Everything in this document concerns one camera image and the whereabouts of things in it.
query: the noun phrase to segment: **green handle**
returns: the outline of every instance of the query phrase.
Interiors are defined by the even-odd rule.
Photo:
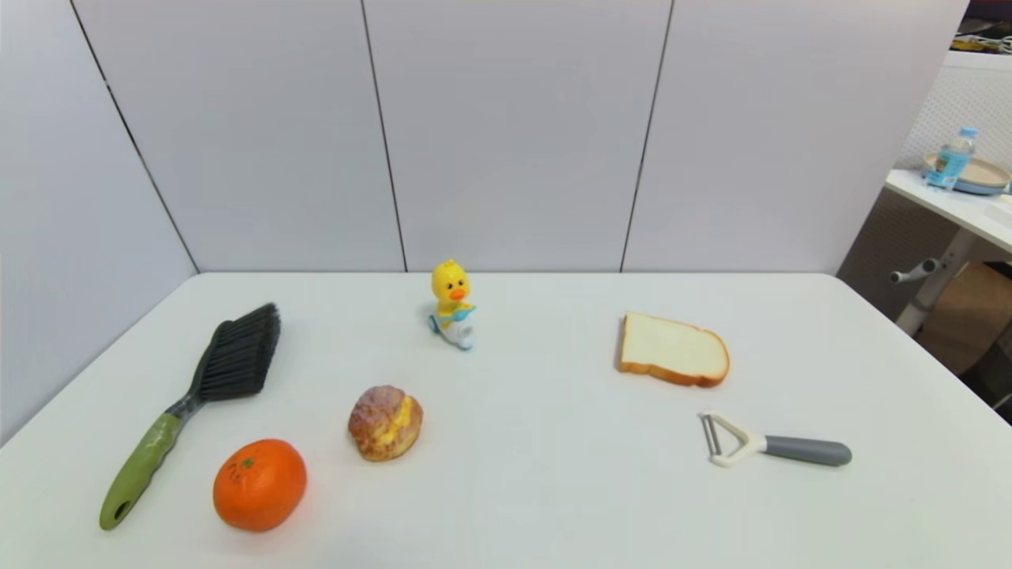
[[[102,530],[112,530],[126,517],[155,471],[162,465],[162,460],[176,443],[176,436],[182,427],[182,419],[170,413],[163,413],[151,425],[123,468],[119,469],[109,493],[105,495],[102,511],[98,514],[98,525]]]

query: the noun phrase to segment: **brush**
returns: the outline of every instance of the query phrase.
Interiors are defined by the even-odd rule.
[[[260,393],[280,332],[281,320],[273,303],[218,326],[193,373],[189,391],[151,425],[112,481],[98,515],[102,530],[112,530],[126,517],[186,420],[204,403]]]

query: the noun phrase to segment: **slice of bread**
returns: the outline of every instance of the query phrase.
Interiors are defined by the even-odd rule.
[[[720,336],[690,324],[626,312],[620,372],[683,386],[713,387],[731,368]]]

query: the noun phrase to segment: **orange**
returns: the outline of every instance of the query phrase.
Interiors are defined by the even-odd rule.
[[[283,440],[251,442],[225,461],[215,478],[215,509],[229,525],[266,532],[279,525],[306,491],[306,463]]]

